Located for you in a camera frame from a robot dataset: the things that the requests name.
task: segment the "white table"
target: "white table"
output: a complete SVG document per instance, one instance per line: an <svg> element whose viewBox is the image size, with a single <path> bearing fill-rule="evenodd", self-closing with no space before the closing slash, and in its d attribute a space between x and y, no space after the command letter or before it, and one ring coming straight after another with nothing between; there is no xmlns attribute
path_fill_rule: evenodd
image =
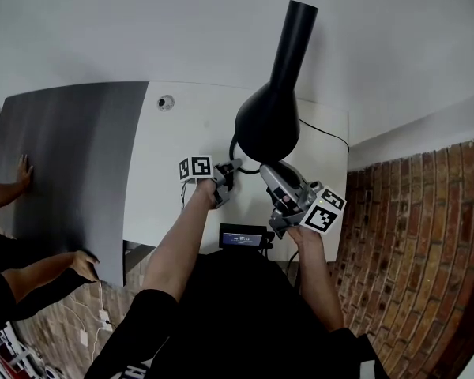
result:
<svg viewBox="0 0 474 379"><path fill-rule="evenodd" d="M137 126L126 188L123 239L157 246L181 211L179 161L187 156L212 155L214 163L229 160L228 146L235 115L251 90L205 84L150 82ZM157 100L169 94L174 107L157 109ZM348 114L299 100L300 118L311 125L348 139ZM242 156L239 149L235 156ZM346 190L347 148L343 142L301 124L299 143L285 159L305 179L319 180L342 196ZM258 166L244 159L244 167ZM188 185L186 199L193 192ZM237 173L231 200L209 213L201 253L218 250L220 223L265 225L273 209L259 174ZM342 218L324 237L327 261L335 261ZM296 246L289 236L275 239L269 258L286 261Z"/></svg>

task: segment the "floor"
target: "floor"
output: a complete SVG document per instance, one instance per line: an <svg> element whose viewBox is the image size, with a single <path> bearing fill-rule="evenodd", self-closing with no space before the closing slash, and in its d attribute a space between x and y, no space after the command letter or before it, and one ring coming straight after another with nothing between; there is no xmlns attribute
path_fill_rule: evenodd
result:
<svg viewBox="0 0 474 379"><path fill-rule="evenodd" d="M330 265L346 325L367 333L392 378L457 377L474 352L474 142L349 173L346 198L339 257ZM146 262L125 288L103 284L113 324L130 307ZM72 296L17 328L77 379L91 363L98 323L73 299L97 314L99 285ZM88 347L79 342L83 324ZM109 335L100 331L95 355Z"/></svg>

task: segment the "black lamp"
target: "black lamp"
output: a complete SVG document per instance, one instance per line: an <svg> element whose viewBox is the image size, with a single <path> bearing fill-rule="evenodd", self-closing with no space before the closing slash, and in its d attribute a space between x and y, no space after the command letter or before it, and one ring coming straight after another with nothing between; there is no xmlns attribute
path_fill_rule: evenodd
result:
<svg viewBox="0 0 474 379"><path fill-rule="evenodd" d="M318 9L290 1L270 81L239 109L232 144L260 163L282 160L299 140L295 84Z"/></svg>

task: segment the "display screen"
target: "display screen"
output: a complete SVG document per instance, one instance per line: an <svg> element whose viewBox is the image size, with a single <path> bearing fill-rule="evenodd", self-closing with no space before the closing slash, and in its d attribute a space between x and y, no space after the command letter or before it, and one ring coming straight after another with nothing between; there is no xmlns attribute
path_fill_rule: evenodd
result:
<svg viewBox="0 0 474 379"><path fill-rule="evenodd" d="M223 244L237 246L260 246L261 235L242 235L240 233L223 233Z"/></svg>

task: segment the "person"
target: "person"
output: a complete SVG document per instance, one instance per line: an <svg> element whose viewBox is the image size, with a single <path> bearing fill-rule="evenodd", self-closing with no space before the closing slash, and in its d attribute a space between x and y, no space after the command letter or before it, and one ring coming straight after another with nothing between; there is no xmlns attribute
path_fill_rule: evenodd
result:
<svg viewBox="0 0 474 379"><path fill-rule="evenodd" d="M0 184L0 208L25 192L32 172L28 157L21 156L16 182ZM92 267L96 262L84 251L43 257L35 243L0 235L0 327L31 317L83 283L96 281Z"/></svg>
<svg viewBox="0 0 474 379"><path fill-rule="evenodd" d="M367 337L357 339L344 328L317 233L289 231L299 250L301 296L277 263L256 250L198 255L214 189L211 180L198 183L85 378L290 371L348 378L360 377L369 363L367 377L386 377Z"/></svg>

